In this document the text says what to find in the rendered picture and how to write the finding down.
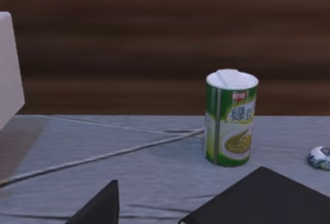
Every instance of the tabletop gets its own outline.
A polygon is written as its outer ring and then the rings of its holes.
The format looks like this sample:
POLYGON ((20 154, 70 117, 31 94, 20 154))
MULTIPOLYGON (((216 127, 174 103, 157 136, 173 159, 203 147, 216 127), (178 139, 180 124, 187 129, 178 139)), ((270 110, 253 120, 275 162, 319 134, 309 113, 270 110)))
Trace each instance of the tabletop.
POLYGON ((329 124, 255 117, 250 160, 225 168, 203 157, 202 116, 18 115, 0 132, 0 179, 18 179, 0 189, 0 223, 63 224, 113 179, 120 224, 177 223, 259 166, 330 196, 330 173, 306 163, 329 124))

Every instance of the red logo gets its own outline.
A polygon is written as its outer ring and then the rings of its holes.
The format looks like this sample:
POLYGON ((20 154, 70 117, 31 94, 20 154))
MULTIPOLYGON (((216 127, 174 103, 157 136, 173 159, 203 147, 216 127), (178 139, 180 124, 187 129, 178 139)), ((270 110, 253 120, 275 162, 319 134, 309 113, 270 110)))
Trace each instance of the red logo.
POLYGON ((232 97, 235 102, 240 102, 241 100, 244 100, 246 98, 246 92, 241 92, 241 93, 233 92, 232 97))

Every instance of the black object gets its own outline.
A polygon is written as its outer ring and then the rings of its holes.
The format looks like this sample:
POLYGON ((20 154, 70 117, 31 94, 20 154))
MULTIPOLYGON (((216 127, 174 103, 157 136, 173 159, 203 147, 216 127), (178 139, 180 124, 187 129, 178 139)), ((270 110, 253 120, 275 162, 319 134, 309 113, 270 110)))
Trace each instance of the black object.
POLYGON ((330 198, 260 167, 179 224, 330 224, 329 213, 330 198))
POLYGON ((118 181, 112 180, 65 224, 118 224, 118 181))

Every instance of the can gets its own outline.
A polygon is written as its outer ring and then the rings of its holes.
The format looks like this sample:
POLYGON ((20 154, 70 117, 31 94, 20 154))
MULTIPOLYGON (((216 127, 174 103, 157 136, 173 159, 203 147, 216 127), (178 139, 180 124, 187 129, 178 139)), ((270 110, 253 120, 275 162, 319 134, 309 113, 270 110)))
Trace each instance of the can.
POLYGON ((242 165, 250 158, 258 79, 223 69, 206 83, 204 157, 216 165, 242 165))

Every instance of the can label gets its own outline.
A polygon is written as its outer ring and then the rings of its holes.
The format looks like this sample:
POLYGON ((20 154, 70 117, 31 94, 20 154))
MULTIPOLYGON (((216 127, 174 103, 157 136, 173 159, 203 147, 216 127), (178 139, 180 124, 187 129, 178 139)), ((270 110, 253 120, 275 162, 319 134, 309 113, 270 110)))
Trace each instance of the can label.
POLYGON ((214 164, 238 166, 248 161, 257 86, 224 90, 207 84, 204 156, 214 164))

